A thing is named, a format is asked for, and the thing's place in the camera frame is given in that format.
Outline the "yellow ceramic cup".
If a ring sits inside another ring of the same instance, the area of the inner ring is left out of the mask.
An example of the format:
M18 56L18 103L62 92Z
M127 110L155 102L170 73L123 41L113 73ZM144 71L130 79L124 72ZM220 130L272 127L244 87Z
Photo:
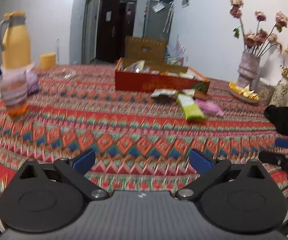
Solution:
M56 66L56 53L47 53L40 56L40 68L48 70Z

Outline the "pink snack pack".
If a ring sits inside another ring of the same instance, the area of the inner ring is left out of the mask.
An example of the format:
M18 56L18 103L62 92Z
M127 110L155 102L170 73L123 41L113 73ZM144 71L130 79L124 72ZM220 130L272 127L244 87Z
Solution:
M195 99L195 103L198 105L201 111L205 114L216 115L219 117L224 116L224 112L222 111L222 109L216 103L213 103L210 100L203 101L203 100Z

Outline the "clear plastic cup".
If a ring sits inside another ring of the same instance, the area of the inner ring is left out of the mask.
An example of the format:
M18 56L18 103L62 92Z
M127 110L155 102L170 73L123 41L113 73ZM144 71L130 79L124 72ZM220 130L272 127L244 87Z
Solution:
M28 86L25 71L0 75L0 98L12 118L23 115L28 108Z

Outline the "pink textured vase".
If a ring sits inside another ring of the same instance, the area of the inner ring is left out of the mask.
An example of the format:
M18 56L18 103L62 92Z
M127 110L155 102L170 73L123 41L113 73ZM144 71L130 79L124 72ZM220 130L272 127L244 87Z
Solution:
M255 84L255 80L258 76L259 65L259 57L244 51L238 68L239 76L237 85L239 87L246 87L249 85L249 87L252 88L252 85Z

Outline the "dark entrance door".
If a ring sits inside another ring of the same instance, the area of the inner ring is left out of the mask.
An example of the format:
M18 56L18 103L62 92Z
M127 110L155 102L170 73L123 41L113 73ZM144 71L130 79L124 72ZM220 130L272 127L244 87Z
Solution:
M133 35L137 2L100 0L96 59L115 63L125 55L126 38Z

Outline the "green snack bar pack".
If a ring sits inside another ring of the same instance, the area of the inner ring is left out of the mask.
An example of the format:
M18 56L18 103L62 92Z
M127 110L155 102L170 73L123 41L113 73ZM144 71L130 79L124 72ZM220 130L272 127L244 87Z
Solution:
M177 103L181 107L187 122L204 121L207 116L201 111L194 99L187 94L179 94Z

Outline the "silver yellow striped snack bag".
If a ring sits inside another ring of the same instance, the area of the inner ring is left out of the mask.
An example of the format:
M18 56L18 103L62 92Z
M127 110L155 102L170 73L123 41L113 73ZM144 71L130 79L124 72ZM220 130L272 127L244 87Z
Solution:
M131 64L130 66L124 69L124 72L133 72L133 73L140 73L144 70L145 61L140 60L136 61L135 63Z

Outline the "floral white vase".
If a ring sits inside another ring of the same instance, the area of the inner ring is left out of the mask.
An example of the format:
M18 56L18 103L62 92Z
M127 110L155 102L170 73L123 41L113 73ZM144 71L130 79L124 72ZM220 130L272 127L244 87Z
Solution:
M288 92L288 79L283 77L276 85L275 91L269 104L275 107L283 107L286 102L287 92Z

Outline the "red cardboard snack box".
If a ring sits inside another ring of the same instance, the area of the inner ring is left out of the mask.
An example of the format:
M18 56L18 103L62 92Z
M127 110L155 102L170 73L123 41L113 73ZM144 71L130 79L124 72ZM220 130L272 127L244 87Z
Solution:
M195 89L207 94L210 79L190 67L146 61L143 70L127 68L137 60L119 59L115 67L115 88L130 92L150 93L157 89Z

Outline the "white biscuit snack packet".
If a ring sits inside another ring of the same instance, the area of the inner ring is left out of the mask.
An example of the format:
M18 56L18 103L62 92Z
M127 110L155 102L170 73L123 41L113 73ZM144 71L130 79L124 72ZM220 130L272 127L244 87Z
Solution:
M175 89L156 89L150 95L151 98L159 98L159 97L169 97L176 98L179 94L178 90Z

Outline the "patterned red tablecloth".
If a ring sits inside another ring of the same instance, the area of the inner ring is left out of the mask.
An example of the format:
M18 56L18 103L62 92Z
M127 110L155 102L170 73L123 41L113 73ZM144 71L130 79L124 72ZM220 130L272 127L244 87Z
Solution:
M40 91L20 119L0 102L0 194L28 158L52 163L89 148L96 163L86 177L105 190L175 192L197 178L190 150L245 163L273 150L278 137L263 107L233 98L226 81L212 80L208 90L224 116L189 124L176 102L117 91L112 66L35 72Z

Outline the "dried pink roses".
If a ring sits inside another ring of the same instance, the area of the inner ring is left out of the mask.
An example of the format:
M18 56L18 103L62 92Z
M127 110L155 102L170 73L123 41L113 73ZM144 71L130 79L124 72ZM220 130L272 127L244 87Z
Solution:
M246 31L242 20L243 0L230 0L230 5L231 9L229 14L239 20L239 26L233 29L234 37L237 39L242 37L244 52L261 58L271 48L281 48L281 43L278 41L278 34L275 31L281 33L288 27L288 17L282 11L276 13L275 23L270 31L261 27L261 23L267 21L266 14L263 11L255 11L255 30Z

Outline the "brown cardboard carton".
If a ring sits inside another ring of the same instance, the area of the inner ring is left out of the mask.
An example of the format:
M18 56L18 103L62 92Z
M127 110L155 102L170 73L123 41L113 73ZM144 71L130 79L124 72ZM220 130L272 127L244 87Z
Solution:
M163 63L167 42L127 36L125 39L125 58Z

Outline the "grey refrigerator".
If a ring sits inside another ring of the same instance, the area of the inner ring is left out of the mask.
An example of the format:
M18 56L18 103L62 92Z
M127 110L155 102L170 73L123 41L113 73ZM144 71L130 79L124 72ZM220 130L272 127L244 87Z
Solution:
M168 42L173 11L173 0L148 0L142 37Z

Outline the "black fabric bundle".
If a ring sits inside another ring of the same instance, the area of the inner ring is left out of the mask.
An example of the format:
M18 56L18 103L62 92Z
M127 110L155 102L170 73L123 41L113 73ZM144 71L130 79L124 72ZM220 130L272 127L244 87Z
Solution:
M288 107L269 105L263 114L275 126L278 133L288 136Z

